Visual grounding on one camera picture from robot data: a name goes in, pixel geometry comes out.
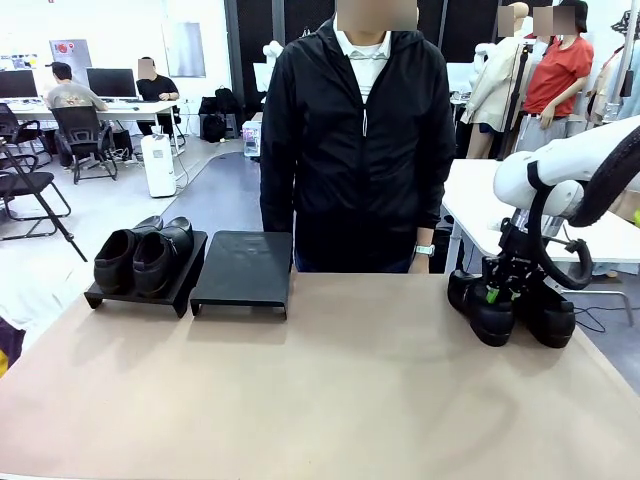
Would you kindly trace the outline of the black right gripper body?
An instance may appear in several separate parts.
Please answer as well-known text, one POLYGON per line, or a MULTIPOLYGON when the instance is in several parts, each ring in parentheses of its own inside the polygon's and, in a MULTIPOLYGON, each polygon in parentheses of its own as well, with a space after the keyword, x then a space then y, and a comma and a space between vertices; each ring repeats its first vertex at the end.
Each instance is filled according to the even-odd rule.
POLYGON ((526 234, 501 237, 497 256, 482 259, 482 280, 488 293, 523 293, 545 279, 526 234))

